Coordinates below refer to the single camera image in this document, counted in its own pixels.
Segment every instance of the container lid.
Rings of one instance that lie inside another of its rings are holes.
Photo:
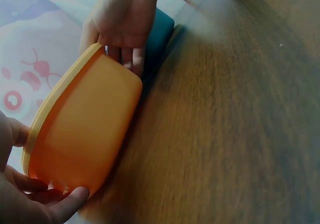
[[[22,152],[22,167],[26,175],[29,175],[29,161],[36,144],[38,134],[45,122],[48,114],[50,113],[52,107],[56,103],[59,96],[64,92],[67,86],[72,82],[75,76],[80,72],[80,70],[86,65],[86,63],[93,57],[93,55],[104,46],[100,44],[91,45],[79,58],[78,60],[69,68],[69,70],[63,75],[56,86],[52,89],[50,94],[41,104],[38,109],[33,123],[29,129],[29,136],[26,145],[23,147]]]

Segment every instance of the wood grain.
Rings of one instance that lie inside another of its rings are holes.
[[[192,1],[177,18],[183,40],[83,216],[319,223],[320,55],[306,45],[314,40],[264,0]]]

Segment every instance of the finger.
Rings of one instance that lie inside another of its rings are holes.
[[[115,61],[120,63],[121,59],[121,50],[118,47],[108,46],[108,55],[113,58]]]
[[[82,33],[80,38],[80,54],[83,54],[92,44],[96,43],[99,38],[99,32],[97,31],[93,20],[89,17],[84,22],[82,27]]]
[[[131,48],[122,48],[121,49],[121,57],[122,57],[122,64],[127,69],[131,70],[133,69],[133,49]]]
[[[62,200],[63,196],[64,194],[57,189],[50,189],[42,192],[34,192],[34,193],[27,194],[27,197],[30,200],[40,202],[44,205]]]
[[[12,146],[22,146],[27,140],[28,129],[20,122],[7,118],[0,111],[0,171],[4,172]]]
[[[7,180],[21,191],[38,192],[48,189],[48,185],[44,182],[23,175],[9,165],[6,166],[4,172]]]
[[[86,202],[90,195],[89,189],[78,187],[65,199],[50,207],[57,218],[58,223],[65,223],[69,220]]]
[[[146,48],[133,49],[133,66],[132,72],[138,75],[140,78],[143,75],[144,70],[144,57],[146,55]]]
[[[28,138],[28,127],[12,118],[8,118],[8,121],[12,130],[13,145],[16,147],[24,146]]]

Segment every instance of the red circle print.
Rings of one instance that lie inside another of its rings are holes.
[[[4,105],[9,110],[17,110],[22,105],[22,96],[18,91],[11,90],[4,96]]]

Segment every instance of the fingernail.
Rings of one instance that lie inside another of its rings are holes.
[[[129,70],[132,70],[133,63],[132,62],[124,62],[123,66],[125,66]]]

